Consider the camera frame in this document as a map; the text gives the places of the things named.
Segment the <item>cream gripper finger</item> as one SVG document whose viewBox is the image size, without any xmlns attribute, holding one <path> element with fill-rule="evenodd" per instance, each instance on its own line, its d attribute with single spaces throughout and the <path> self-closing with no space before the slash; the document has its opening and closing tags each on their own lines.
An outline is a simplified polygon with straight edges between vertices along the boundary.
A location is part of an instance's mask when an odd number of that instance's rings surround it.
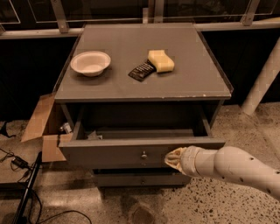
<svg viewBox="0 0 280 224">
<path fill-rule="evenodd" d="M 164 162 L 169 165 L 171 168 L 178 170 L 182 174 L 186 175 L 186 165 L 184 153 L 186 147 L 180 147 L 176 150 L 173 150 L 167 153 L 164 157 Z"/>
</svg>

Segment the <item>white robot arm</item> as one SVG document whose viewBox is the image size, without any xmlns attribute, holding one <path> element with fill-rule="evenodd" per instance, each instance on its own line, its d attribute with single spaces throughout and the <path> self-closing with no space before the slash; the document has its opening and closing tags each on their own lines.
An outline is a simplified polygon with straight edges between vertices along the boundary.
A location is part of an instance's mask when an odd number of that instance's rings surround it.
<svg viewBox="0 0 280 224">
<path fill-rule="evenodd" d="M 169 152 L 164 162 L 190 177 L 207 177 L 249 186 L 280 200 L 280 173 L 245 150 L 225 146 L 207 150 L 197 146 Z"/>
</svg>

